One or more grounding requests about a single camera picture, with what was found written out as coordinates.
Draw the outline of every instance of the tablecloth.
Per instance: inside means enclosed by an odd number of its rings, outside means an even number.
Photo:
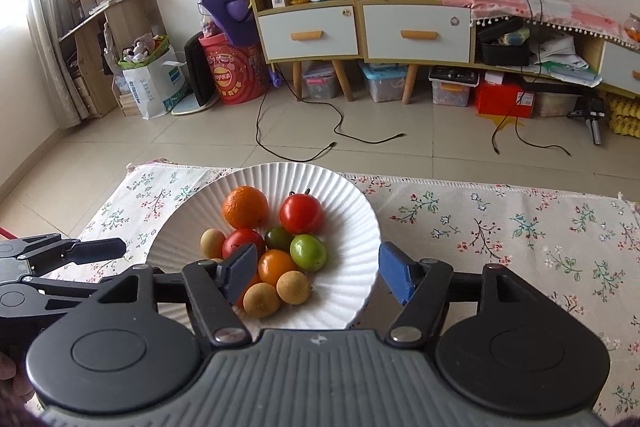
[[[69,265],[57,279],[96,282],[144,263],[172,212],[232,169],[153,163],[129,169],[126,179],[80,235],[121,237],[123,259]],[[622,198],[511,187],[342,174],[370,201],[383,241],[414,259],[446,261],[479,273],[501,263],[578,318],[607,346],[609,380],[595,410],[607,422],[640,412],[640,230],[635,204]],[[454,304],[447,324],[473,314]],[[399,312],[388,290],[374,286],[354,327],[385,330]]]

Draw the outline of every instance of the white drawer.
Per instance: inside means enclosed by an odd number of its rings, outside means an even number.
[[[369,58],[469,61],[471,12],[467,8],[365,5],[364,22]]]
[[[353,6],[263,15],[258,21],[269,60],[358,54]]]
[[[640,94],[640,53],[605,42],[600,74],[605,84]]]

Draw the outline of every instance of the baseboard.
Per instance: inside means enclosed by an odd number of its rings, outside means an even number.
[[[68,130],[58,129],[51,134],[34,152],[32,152],[28,158],[22,162],[14,173],[2,184],[0,184],[0,203],[4,201],[15,186],[20,183],[27,173],[37,165],[37,163],[44,158],[66,135]]]

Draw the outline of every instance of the white shopping bag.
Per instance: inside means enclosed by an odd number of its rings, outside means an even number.
[[[172,46],[148,66],[122,73],[145,120],[167,114],[187,92],[180,62]]]

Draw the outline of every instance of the purple hat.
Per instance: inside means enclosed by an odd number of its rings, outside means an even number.
[[[258,26],[247,0],[201,0],[218,28],[238,47],[260,42]]]

